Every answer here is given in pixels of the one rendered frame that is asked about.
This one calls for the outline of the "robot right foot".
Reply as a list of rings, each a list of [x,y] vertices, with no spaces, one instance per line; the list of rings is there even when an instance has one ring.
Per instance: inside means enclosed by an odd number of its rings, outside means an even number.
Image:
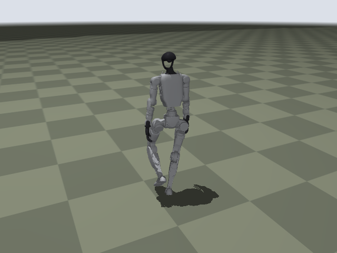
[[[166,195],[172,195],[173,194],[172,192],[173,191],[172,191],[172,189],[170,187],[165,189]]]

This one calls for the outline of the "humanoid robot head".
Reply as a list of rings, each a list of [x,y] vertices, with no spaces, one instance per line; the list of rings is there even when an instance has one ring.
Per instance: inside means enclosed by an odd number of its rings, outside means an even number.
[[[166,69],[166,73],[165,74],[176,74],[173,70],[173,63],[174,63],[174,60],[176,59],[176,56],[174,53],[172,52],[166,52],[162,55],[161,57],[162,59],[162,64],[163,64],[163,67]],[[164,65],[164,61],[167,61],[168,63],[171,63],[171,66],[170,67],[165,67]]]

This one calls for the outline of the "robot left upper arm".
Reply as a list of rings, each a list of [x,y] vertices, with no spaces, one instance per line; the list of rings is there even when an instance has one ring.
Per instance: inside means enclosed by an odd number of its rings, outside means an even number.
[[[150,98],[151,106],[155,106],[157,104],[156,96],[157,96],[157,85],[161,82],[161,76],[152,77],[150,80]]]

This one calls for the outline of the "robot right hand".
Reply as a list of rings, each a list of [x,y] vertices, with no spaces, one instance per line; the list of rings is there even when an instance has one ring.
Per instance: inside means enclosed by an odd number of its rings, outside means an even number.
[[[183,118],[183,119],[184,119],[184,118]],[[187,116],[186,116],[186,119],[184,119],[184,120],[185,120],[185,121],[188,123],[188,125],[189,125],[189,122],[188,122],[188,121],[189,121],[189,115],[187,115]],[[188,133],[188,130],[189,130],[189,129],[187,129],[187,130],[185,131],[185,134]]]

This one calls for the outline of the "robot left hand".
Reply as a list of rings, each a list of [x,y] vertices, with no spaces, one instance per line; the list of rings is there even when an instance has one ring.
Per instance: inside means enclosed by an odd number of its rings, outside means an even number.
[[[149,139],[149,136],[151,137],[151,135],[149,134],[149,128],[151,127],[150,121],[146,121],[145,127],[146,138],[149,142],[152,142],[152,140]]]

